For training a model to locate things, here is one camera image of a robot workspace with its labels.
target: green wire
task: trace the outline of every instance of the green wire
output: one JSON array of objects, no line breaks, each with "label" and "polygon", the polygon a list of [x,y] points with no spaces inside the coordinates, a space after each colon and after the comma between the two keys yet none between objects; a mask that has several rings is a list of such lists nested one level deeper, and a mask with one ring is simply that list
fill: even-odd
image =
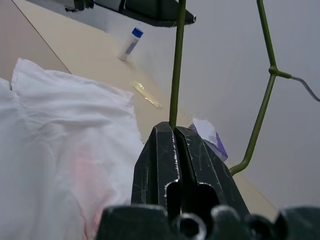
[{"label": "green wire", "polygon": [[269,27],[268,27],[268,21],[267,21],[267,16],[266,16],[266,11],[265,11],[263,0],[257,0],[256,3],[258,6],[260,21],[261,21],[261,25],[262,25],[262,31],[263,31],[266,51],[268,53],[269,62],[270,62],[270,68],[269,68],[270,78],[269,78],[268,85],[265,90],[265,94],[264,94],[264,97],[262,100],[262,104],[260,106],[258,116],[256,117],[256,120],[255,120],[255,123],[253,126],[253,130],[252,130],[251,137],[250,137],[248,146],[247,146],[245,154],[244,154],[244,158],[241,163],[231,167],[229,170],[232,176],[241,172],[242,170],[244,170],[249,165],[249,163],[251,161],[252,155],[254,154],[257,139],[258,139],[258,136],[260,133],[260,129],[261,129],[261,126],[262,126],[262,123],[264,121],[264,117],[265,117],[265,114],[267,111],[269,99],[271,96],[272,88],[274,86],[276,77],[279,76],[279,77],[283,77],[286,79],[290,79],[292,77],[290,74],[288,74],[286,72],[279,71],[277,68],[275,53],[274,53],[274,49],[272,47],[270,31],[269,31]]},{"label": "green wire", "polygon": [[179,83],[186,15],[186,0],[179,0],[178,21],[176,25],[174,64],[172,74],[169,124],[174,131],[177,126]]}]

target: scratched metal surface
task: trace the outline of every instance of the scratched metal surface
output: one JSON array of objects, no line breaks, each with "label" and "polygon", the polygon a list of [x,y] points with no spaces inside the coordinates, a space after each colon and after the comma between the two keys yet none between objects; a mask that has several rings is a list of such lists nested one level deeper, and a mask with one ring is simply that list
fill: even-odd
[{"label": "scratched metal surface", "polygon": [[174,134],[168,122],[157,124],[134,168],[133,204],[159,204],[167,209],[167,188],[180,179]]}]

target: white fabric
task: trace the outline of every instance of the white fabric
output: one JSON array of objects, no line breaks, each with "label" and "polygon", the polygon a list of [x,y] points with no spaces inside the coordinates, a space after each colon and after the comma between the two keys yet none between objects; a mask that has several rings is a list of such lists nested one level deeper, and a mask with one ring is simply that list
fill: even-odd
[{"label": "white fabric", "polygon": [[131,197],[133,93],[21,59],[11,86],[0,79],[0,239],[88,239]]}]

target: black object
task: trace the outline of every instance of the black object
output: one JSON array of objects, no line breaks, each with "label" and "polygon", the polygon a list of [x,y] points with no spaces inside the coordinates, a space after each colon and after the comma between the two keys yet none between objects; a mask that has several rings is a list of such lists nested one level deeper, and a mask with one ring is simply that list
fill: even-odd
[{"label": "black object", "polygon": [[320,240],[320,209],[251,215],[225,164],[193,130],[156,125],[134,168],[131,206],[104,210],[96,240]]},{"label": "black object", "polygon": [[[176,0],[96,0],[95,4],[156,27],[175,27],[178,20]],[[185,11],[186,25],[196,16]]]}]

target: table surface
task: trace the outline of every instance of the table surface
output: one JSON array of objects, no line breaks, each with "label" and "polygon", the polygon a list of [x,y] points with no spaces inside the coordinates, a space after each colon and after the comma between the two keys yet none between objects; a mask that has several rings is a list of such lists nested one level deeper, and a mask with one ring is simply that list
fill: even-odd
[{"label": "table surface", "polygon": [[[146,141],[154,125],[168,121],[170,99],[132,59],[119,60],[119,48],[106,32],[25,0],[0,0],[0,78],[10,80],[17,59],[23,58],[44,69],[134,92],[138,128]],[[164,107],[156,109],[131,87],[132,81],[144,85]],[[187,127],[192,119],[180,111],[177,122]],[[240,173],[234,180],[250,212],[276,216],[275,208]]]}]

